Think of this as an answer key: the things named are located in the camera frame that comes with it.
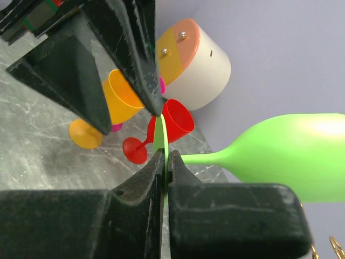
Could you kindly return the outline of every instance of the gray wall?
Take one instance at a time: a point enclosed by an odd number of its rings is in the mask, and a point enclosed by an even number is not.
[[[212,150],[276,115],[345,113],[344,0],[206,0],[192,18],[232,64],[224,92],[194,113]],[[336,258],[328,236],[345,247],[345,203],[305,208],[321,259]]]

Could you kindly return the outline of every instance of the white cylinder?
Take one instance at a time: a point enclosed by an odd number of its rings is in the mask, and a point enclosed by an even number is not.
[[[181,102],[190,111],[213,101],[225,88],[231,64],[225,52],[199,27],[195,55],[183,72],[165,91],[166,99]]]

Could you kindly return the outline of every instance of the gray table surface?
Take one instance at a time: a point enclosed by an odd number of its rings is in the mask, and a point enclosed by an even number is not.
[[[141,111],[121,131],[106,136],[99,148],[79,148],[68,137],[68,125],[77,117],[5,72],[7,66],[39,42],[30,35],[12,46],[0,42],[0,190],[116,187],[142,167],[125,158],[122,142],[127,137],[146,138],[149,113]],[[93,42],[92,48],[104,80],[116,67],[98,42]],[[198,126],[171,144],[171,149],[181,154],[211,152]],[[204,182],[227,182],[218,167],[189,169]],[[170,258],[167,216],[165,210],[162,258]]]

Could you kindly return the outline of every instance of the metal screw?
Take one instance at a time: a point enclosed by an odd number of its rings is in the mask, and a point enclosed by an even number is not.
[[[166,56],[168,54],[168,49],[162,49],[161,53],[163,56]]]
[[[185,31],[181,31],[178,36],[180,37],[180,39],[185,39],[187,36],[187,33],[185,33]]]

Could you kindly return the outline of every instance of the white container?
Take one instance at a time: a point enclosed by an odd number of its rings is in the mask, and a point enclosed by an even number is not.
[[[176,79],[167,84],[164,97],[176,99],[190,111],[197,110],[213,101],[225,88],[231,74],[231,64],[225,52],[198,26],[192,19],[184,19],[173,25],[170,30],[174,32],[176,50],[164,49],[162,42],[157,46],[162,48],[158,56],[159,62],[164,58],[174,59],[170,69],[174,70],[176,57],[168,57],[178,54],[180,71]]]

